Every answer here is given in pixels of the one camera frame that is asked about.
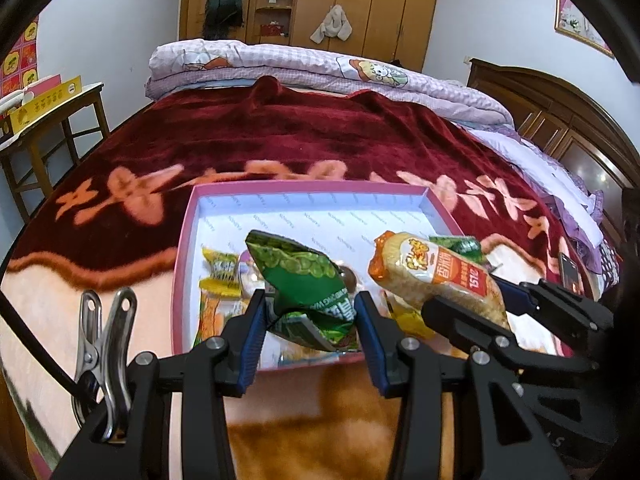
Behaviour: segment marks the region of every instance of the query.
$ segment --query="screw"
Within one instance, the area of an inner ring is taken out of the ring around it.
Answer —
[[[225,345],[225,340],[221,337],[214,336],[207,339],[206,345],[210,350],[220,350]]]
[[[503,335],[496,336],[495,337],[495,343],[500,348],[507,348],[507,346],[509,346],[509,340],[507,338],[505,338],[505,336],[503,336]]]
[[[511,386],[513,386],[513,389],[516,390],[516,393],[519,397],[522,397],[524,395],[524,386],[522,386],[522,384],[513,383]]]
[[[400,342],[400,345],[405,350],[417,350],[420,346],[420,341],[418,341],[415,337],[405,337]]]
[[[491,358],[489,357],[489,354],[487,352],[483,352],[482,350],[478,350],[477,352],[474,352],[471,358],[478,365],[485,365],[491,360]]]
[[[154,355],[151,352],[142,352],[136,355],[136,363],[140,366],[147,366],[154,360]]]

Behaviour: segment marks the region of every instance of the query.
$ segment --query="green snack bag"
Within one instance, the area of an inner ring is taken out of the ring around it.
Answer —
[[[249,232],[246,246],[271,285],[270,332],[316,350],[357,349],[355,309],[338,267],[325,254],[257,230]]]
[[[438,244],[450,251],[464,256],[467,260],[482,265],[484,264],[484,254],[480,247],[480,242],[472,236],[430,236],[429,241]]]

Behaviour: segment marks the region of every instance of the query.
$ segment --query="red label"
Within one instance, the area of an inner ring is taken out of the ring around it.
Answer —
[[[486,296],[486,272],[470,264],[445,248],[440,247],[433,273],[433,283],[451,282],[467,290]]]

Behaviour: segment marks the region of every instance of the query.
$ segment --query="silver metal clip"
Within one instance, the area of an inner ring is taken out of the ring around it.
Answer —
[[[127,350],[138,300],[129,287],[116,292],[107,324],[102,328],[102,303],[92,290],[82,293],[78,331],[76,383],[95,399],[98,389],[107,406],[107,426],[102,440],[121,439],[127,433],[131,396],[127,388]],[[72,398],[76,421],[82,426],[91,408]]]

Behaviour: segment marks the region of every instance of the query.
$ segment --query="wooden table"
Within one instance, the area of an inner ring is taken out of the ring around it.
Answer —
[[[110,135],[109,125],[107,124],[107,118],[104,115],[102,98],[100,96],[100,92],[103,87],[103,83],[94,83],[83,86],[80,93],[73,96],[71,99],[64,101],[55,108],[52,108],[49,112],[33,121],[33,123],[27,126],[19,134],[0,144],[0,164],[4,170],[9,190],[11,190],[11,194],[14,197],[15,205],[18,207],[18,211],[20,211],[20,215],[25,223],[30,220],[30,216],[27,212],[26,206],[24,205],[21,193],[31,189],[41,189],[45,198],[53,193],[53,186],[51,185],[49,175],[45,168],[45,163],[49,157],[62,147],[63,144],[66,144],[69,149],[73,165],[76,167],[80,163],[80,157],[78,156],[78,150],[76,150],[74,139],[95,132],[101,132],[103,139]],[[91,105],[94,106],[95,116],[98,119],[98,127],[73,133],[71,131],[71,124],[69,124],[69,117],[78,110]],[[38,149],[38,140],[56,124],[62,125],[64,138],[47,153],[41,155],[40,150]],[[29,153],[32,169],[29,170],[20,180],[17,180],[11,165],[11,157],[14,153],[21,150],[26,150]],[[25,184],[33,174],[35,174],[37,182],[33,184]]]

